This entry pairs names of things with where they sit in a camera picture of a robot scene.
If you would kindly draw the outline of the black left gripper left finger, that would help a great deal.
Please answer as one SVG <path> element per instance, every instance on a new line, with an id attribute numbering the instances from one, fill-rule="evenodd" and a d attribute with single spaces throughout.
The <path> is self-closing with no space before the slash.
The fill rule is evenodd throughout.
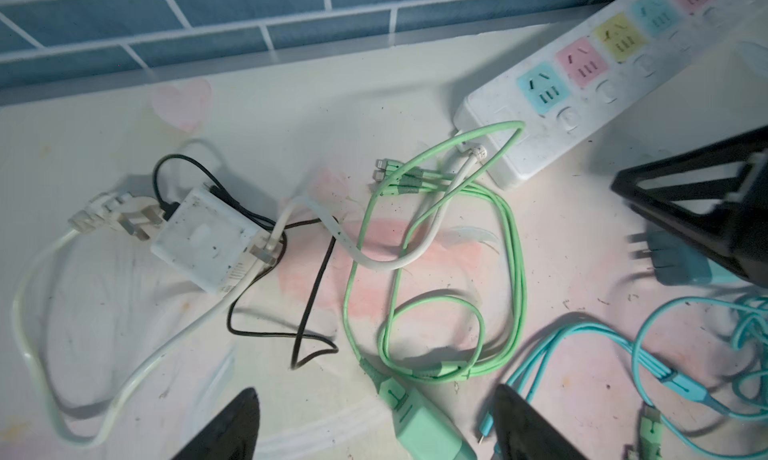
<path id="1" fill-rule="evenodd" d="M 256 390 L 242 390 L 173 460 L 252 459 L 260 427 Z"/>

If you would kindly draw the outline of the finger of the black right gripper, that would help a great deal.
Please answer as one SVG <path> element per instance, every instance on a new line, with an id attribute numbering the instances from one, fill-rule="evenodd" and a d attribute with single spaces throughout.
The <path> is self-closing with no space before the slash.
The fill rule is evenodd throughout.
<path id="1" fill-rule="evenodd" d="M 647 187 L 649 180 L 736 165 L 726 178 Z M 666 231 L 724 274 L 767 285 L 767 130 L 764 127 L 669 159 L 620 171 L 612 191 L 656 230 Z"/>

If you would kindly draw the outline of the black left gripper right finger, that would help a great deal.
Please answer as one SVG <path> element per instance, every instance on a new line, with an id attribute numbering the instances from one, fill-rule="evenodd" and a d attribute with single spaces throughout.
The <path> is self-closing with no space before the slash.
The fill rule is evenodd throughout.
<path id="1" fill-rule="evenodd" d="M 505 384 L 495 388 L 491 412 L 500 459 L 586 459 L 513 388 Z"/>

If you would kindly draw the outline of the white multicolour power strip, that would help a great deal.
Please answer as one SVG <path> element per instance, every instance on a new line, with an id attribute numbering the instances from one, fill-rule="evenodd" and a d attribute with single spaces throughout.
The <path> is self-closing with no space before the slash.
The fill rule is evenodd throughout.
<path id="1" fill-rule="evenodd" d="M 470 93 L 460 132 L 508 121 L 526 127 L 477 139 L 503 158 L 488 173 L 516 187 L 554 163 L 765 10 L 767 0 L 616 0 Z"/>

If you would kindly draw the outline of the white cube charger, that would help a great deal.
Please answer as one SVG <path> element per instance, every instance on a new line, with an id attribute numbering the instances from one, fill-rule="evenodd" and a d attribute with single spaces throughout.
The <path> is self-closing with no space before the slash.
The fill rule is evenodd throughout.
<path id="1" fill-rule="evenodd" d="M 225 203 L 206 184 L 191 190 L 168 220 L 150 197 L 124 195 L 110 220 L 139 240 L 149 240 L 159 259 L 205 292 L 224 296 L 250 270 L 277 262 L 279 248 L 266 250 L 271 233 Z"/>

